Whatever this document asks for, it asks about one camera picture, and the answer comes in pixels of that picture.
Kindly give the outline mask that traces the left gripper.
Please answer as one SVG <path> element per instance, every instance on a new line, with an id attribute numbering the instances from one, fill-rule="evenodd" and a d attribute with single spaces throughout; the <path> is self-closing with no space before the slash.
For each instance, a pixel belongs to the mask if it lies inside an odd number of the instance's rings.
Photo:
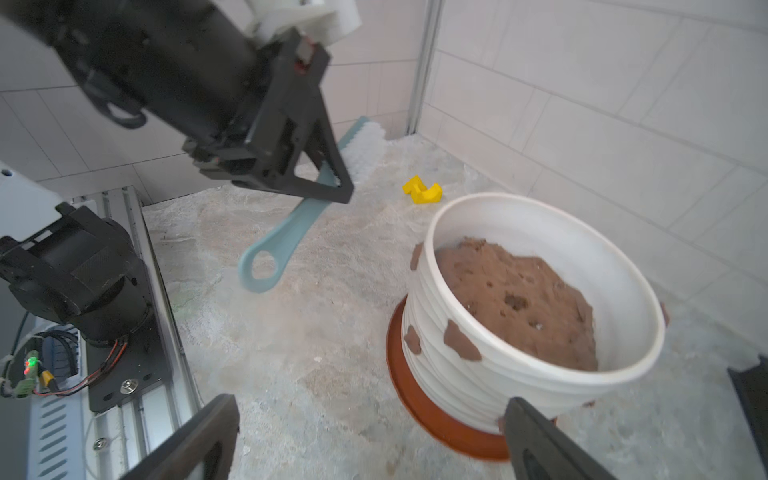
<path id="1" fill-rule="evenodd" d="M 330 55 L 291 29 L 257 51 L 257 77 L 234 117 L 183 150 L 204 176 L 265 192 L 346 204 L 354 185 L 335 143 L 320 83 Z"/>

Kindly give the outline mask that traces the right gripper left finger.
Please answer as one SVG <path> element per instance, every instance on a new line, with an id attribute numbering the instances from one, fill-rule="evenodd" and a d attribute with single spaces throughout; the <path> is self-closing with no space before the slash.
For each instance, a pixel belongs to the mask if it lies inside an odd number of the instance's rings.
<path id="1" fill-rule="evenodd" d="M 123 479 L 188 479 L 198 467 L 202 479 L 228 479 L 239 423 L 235 396 L 220 394 Z"/>

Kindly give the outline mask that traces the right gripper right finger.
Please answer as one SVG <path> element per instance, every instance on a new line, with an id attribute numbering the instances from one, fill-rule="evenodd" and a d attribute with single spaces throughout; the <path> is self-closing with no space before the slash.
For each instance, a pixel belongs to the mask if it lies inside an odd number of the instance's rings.
<path id="1" fill-rule="evenodd" d="M 517 479 L 615 479 L 521 397 L 508 402 L 502 425 Z"/>

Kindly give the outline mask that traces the white ceramic pot with soil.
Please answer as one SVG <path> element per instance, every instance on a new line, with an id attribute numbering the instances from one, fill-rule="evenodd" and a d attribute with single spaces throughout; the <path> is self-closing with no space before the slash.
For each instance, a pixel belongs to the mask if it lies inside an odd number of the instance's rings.
<path id="1" fill-rule="evenodd" d="M 431 220 L 400 342 L 439 410 L 497 435 L 513 398 L 553 419 L 638 381 L 666 328 L 649 282 L 604 235 L 541 201 L 479 193 Z"/>

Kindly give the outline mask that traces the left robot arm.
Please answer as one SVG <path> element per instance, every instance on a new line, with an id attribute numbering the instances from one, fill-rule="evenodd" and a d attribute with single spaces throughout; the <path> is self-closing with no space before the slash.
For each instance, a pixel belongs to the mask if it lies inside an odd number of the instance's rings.
<path id="1" fill-rule="evenodd" d="M 1 14 L 53 48 L 104 117 L 135 130 L 156 116 L 183 134 L 204 176 L 351 199 L 320 89 L 330 56 L 297 27 L 258 44 L 210 1 L 5 1 Z M 57 212 L 24 242 L 2 239 L 12 294 L 93 344 L 141 329 L 153 308 L 128 235 L 85 207 L 61 203 Z"/>

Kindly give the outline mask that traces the terracotta saucer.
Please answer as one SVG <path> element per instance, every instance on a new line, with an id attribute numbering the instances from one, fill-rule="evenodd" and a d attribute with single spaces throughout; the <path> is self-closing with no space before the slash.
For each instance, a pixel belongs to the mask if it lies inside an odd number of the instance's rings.
<path id="1" fill-rule="evenodd" d="M 441 410 L 419 386 L 405 357 L 409 352 L 409 348 L 403 344 L 402 334 L 405 304 L 406 301 L 401 300 L 395 308 L 386 339 L 389 374 L 400 401 L 419 425 L 449 449 L 477 460 L 509 461 L 502 433 L 486 433 L 454 419 Z"/>

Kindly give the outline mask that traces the yellow plastic block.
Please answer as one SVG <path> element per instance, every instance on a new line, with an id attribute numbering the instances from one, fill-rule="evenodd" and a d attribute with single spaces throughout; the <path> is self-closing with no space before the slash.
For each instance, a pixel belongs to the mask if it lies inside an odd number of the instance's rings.
<path id="1" fill-rule="evenodd" d="M 402 190 L 417 205 L 439 203 L 443 195 L 440 184 L 434 183 L 431 186 L 427 186 L 418 175 L 409 179 L 402 186 Z"/>

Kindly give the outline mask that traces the left controller board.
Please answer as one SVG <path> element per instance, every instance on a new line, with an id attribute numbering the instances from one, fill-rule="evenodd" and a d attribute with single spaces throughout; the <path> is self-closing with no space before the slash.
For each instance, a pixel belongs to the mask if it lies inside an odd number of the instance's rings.
<path id="1" fill-rule="evenodd" d="M 3 366 L 1 397 L 25 399 L 38 394 L 56 394 L 59 391 L 55 355 L 46 360 L 45 342 L 58 344 L 64 352 L 64 361 L 71 376 L 79 372 L 77 364 L 78 338 L 63 330 L 47 330 L 32 334 L 23 345 L 17 345 Z"/>

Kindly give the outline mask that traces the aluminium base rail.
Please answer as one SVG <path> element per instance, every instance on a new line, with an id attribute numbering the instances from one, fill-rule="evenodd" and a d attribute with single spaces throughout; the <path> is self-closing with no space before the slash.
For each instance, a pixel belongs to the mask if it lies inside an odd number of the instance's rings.
<path id="1" fill-rule="evenodd" d="M 30 400 L 27 479 L 120 479 L 199 410 L 162 277 L 132 187 L 74 197 L 128 233 L 147 274 L 151 332 L 130 338 L 109 376 L 92 390 Z"/>

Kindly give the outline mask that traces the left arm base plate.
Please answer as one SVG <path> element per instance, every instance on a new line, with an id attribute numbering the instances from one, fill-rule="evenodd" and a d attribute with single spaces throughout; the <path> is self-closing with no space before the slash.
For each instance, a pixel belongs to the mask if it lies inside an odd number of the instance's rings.
<path id="1" fill-rule="evenodd" d="M 157 265 L 147 262 L 154 317 L 130 336 L 117 365 L 87 389 L 89 410 L 104 413 L 180 377 L 181 357 L 174 318 Z"/>

